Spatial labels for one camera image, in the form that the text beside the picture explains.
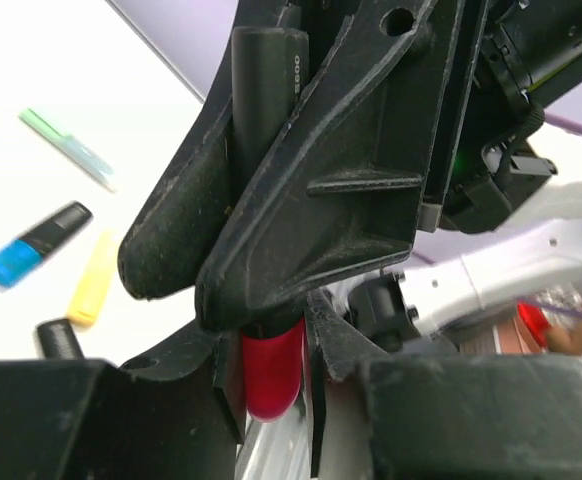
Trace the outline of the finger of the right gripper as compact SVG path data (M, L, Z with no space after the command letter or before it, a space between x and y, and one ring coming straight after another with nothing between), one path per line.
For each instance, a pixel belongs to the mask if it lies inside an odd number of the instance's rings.
M300 7L239 2L202 110L122 241L118 271L133 298L194 285L300 92Z
M467 1L362 1L326 44L196 287L201 326L287 327L308 291L404 259Z

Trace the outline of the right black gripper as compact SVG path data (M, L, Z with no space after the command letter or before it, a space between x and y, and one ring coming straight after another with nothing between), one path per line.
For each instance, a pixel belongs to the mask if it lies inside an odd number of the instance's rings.
M493 231L553 175L528 138L582 82L582 1L467 1L420 227Z

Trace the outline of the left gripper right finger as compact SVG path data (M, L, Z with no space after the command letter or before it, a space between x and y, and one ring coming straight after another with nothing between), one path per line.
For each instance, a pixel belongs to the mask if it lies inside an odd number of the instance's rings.
M582 362L389 354L314 292L311 472L321 479L582 479Z

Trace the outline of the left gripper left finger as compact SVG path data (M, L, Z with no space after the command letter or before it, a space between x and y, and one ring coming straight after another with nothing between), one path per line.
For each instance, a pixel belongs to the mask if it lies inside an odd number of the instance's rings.
M239 338L188 324L114 367L0 361L0 479L230 479Z

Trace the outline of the purple black highlighter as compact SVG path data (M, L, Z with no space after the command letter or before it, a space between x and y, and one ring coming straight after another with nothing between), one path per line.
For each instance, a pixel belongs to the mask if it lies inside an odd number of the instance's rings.
M74 360L84 357L74 330L66 318L40 323L35 332L45 359Z

